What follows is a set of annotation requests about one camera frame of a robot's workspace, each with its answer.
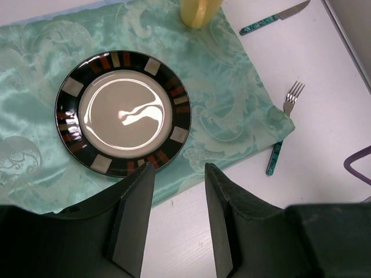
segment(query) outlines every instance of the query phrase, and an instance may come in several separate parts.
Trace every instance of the fork tines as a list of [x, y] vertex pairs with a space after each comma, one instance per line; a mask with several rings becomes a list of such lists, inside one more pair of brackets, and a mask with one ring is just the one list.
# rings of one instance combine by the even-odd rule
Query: fork tines
[[300, 95], [301, 91], [303, 91], [304, 87], [305, 87], [304, 84], [296, 81], [295, 84], [290, 89], [290, 91], [288, 92], [288, 95], [286, 96], [286, 101], [295, 104], [298, 96]]

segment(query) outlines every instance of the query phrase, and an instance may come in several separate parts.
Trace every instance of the fork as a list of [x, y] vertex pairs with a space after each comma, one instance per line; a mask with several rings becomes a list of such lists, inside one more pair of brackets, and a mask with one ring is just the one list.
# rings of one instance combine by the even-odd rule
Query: fork
[[[283, 111], [288, 117], [290, 117], [291, 111], [294, 108], [297, 98], [299, 97], [301, 91], [303, 91], [304, 87], [305, 87], [304, 84], [302, 84], [299, 81], [296, 81], [292, 88], [289, 90], [285, 98], [285, 102], [283, 103]], [[279, 152], [281, 151], [282, 143], [283, 141], [278, 142], [273, 146], [272, 155], [269, 160], [267, 171], [265, 172], [267, 175], [273, 175], [274, 173]]]

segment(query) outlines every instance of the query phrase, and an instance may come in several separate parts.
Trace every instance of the table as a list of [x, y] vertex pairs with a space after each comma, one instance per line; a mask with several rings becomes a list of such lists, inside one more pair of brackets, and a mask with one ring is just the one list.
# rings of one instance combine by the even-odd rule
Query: table
[[[0, 25], [66, 10], [94, 0], [0, 0]], [[301, 0], [224, 0], [233, 29], [289, 8]], [[233, 181], [278, 207], [295, 203], [360, 202], [371, 187], [346, 172], [344, 160], [370, 145], [371, 96], [320, 0], [300, 14], [241, 37], [272, 101], [282, 106], [297, 79], [307, 86], [292, 118], [272, 177], [271, 150], [225, 171]], [[371, 158], [354, 163], [370, 173]], [[213, 249], [204, 184], [151, 211], [142, 278], [214, 278]]]

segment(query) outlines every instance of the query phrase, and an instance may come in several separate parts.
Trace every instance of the green handle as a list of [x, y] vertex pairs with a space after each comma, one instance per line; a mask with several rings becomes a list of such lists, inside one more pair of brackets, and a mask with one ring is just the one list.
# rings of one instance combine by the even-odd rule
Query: green handle
[[252, 31], [255, 31], [263, 26], [266, 26], [272, 22], [275, 22], [279, 20], [279, 16], [275, 14], [274, 16], [267, 17], [266, 19], [260, 20], [254, 24], [251, 24], [243, 29], [240, 30], [239, 34], [240, 35], [246, 35], [248, 33], [251, 33]]
[[267, 175], [273, 175], [274, 169], [276, 168], [279, 152], [281, 151], [282, 143], [278, 142], [273, 146], [273, 151], [271, 155], [271, 159], [269, 160], [267, 171], [265, 172]]

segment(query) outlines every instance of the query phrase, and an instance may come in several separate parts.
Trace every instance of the knife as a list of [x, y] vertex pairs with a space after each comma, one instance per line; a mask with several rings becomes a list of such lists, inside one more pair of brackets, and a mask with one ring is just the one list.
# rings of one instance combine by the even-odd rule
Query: knife
[[304, 8], [306, 6], [308, 6], [309, 2], [311, 2], [311, 0], [307, 0], [303, 3], [300, 3], [292, 8], [289, 8], [287, 10], [284, 10], [283, 12], [280, 12], [280, 13], [277, 13], [277, 14], [274, 14], [273, 16], [270, 16], [270, 17], [267, 17], [266, 19], [263, 19], [263, 20], [260, 20], [254, 24], [251, 24], [249, 26], [246, 26], [245, 28], [241, 29], [239, 34], [244, 36], [248, 33], [251, 33], [252, 31], [255, 31], [263, 26], [266, 26], [272, 22], [275, 22], [279, 19], [281, 20], [285, 20], [285, 19], [288, 19], [289, 17], [297, 14], [298, 12], [301, 12], [302, 10], [304, 10]]

